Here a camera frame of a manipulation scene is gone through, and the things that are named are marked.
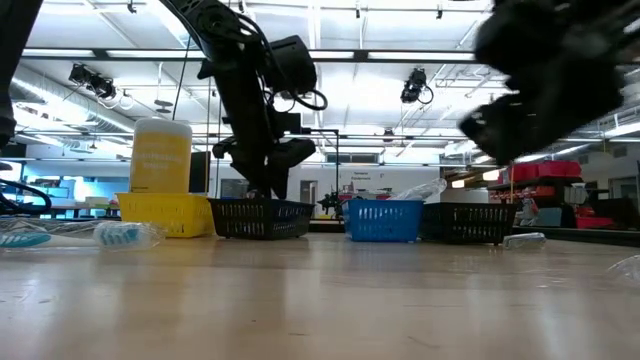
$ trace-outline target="blue basket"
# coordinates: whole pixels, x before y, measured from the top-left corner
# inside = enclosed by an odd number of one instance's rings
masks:
[[[422,201],[349,200],[342,205],[352,241],[415,242]]]

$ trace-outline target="window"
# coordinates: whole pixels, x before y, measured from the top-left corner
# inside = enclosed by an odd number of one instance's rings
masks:
[[[336,162],[336,154],[328,153],[327,154],[327,162],[335,163]],[[349,163],[358,163],[358,164],[378,164],[380,162],[380,154],[340,154],[340,163],[341,164],[349,164]]]
[[[244,179],[221,179],[220,198],[243,199],[249,190],[249,182]]]
[[[616,159],[627,156],[627,147],[626,146],[619,146],[619,147],[614,148],[612,155]]]
[[[585,155],[580,155],[578,156],[578,163],[580,165],[586,165],[589,163],[589,155],[585,154]]]

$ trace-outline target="plastic bag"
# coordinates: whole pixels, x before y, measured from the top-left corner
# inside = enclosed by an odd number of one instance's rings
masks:
[[[447,181],[445,179],[435,179],[426,184],[418,185],[400,194],[392,196],[389,200],[420,200],[425,201],[431,196],[440,195],[447,189]]]
[[[547,242],[543,233],[529,233],[505,236],[502,246],[507,250],[514,249],[540,249]]]
[[[140,250],[165,237],[164,229],[149,223],[0,219],[0,249],[5,251],[96,246],[108,251]]]
[[[640,255],[632,256],[607,270],[608,277],[618,285],[640,288]]]

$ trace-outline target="red toolbox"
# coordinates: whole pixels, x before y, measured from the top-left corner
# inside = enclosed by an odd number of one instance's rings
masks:
[[[577,217],[576,225],[578,229],[595,229],[613,225],[613,220],[609,218]]]
[[[513,165],[513,182],[535,179],[538,176],[537,164],[516,164]]]
[[[582,168],[575,161],[545,161],[538,164],[538,176],[580,177]]]

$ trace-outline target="fluorescent light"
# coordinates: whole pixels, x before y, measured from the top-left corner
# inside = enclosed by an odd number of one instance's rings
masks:
[[[580,143],[597,143],[602,141],[602,139],[579,139],[579,138],[567,138],[561,139],[563,142],[580,142]]]
[[[493,158],[489,155],[482,155],[482,156],[478,156],[473,163],[474,164],[482,164],[485,163],[487,161],[491,161]]]
[[[440,62],[470,62],[475,61],[472,52],[369,52],[371,60],[426,60]]]
[[[585,148],[585,147],[587,147],[587,145],[574,146],[574,147],[571,147],[571,148],[568,148],[568,149],[564,149],[564,150],[558,151],[558,152],[556,153],[556,155],[566,155],[566,154],[570,154],[570,153],[572,153],[572,152],[574,152],[574,151],[577,151],[577,150],[583,149],[583,148]]]
[[[75,49],[24,49],[22,56],[51,56],[51,57],[96,57],[91,50]]]
[[[496,181],[499,177],[500,171],[498,170],[487,171],[486,173],[482,174],[482,180],[484,181]]]
[[[523,162],[530,162],[530,161],[536,161],[538,159],[542,159],[546,156],[548,156],[549,154],[535,154],[535,155],[526,155],[523,156],[521,158],[516,159],[515,162],[517,163],[523,163]]]
[[[112,58],[136,58],[136,59],[182,59],[186,50],[107,50],[107,55]],[[200,50],[189,50],[189,59],[204,59],[204,54]]]
[[[310,50],[309,54],[314,60],[318,59],[353,59],[353,51],[319,51]]]
[[[22,138],[33,140],[33,141],[39,141],[43,144],[62,147],[62,143],[60,141],[48,136],[43,136],[43,135],[28,136],[28,135],[22,135],[22,134],[17,134],[16,136],[20,136]]]
[[[605,132],[604,135],[606,137],[614,137],[614,136],[630,134],[636,131],[640,131],[640,122],[618,126],[615,129]]]
[[[476,148],[476,143],[474,143],[471,140],[459,142],[456,144],[449,144],[444,147],[444,156],[456,155],[456,154],[467,154],[475,148]]]
[[[609,142],[631,144],[631,143],[639,143],[640,139],[638,139],[638,138],[613,138],[613,139],[609,139]]]

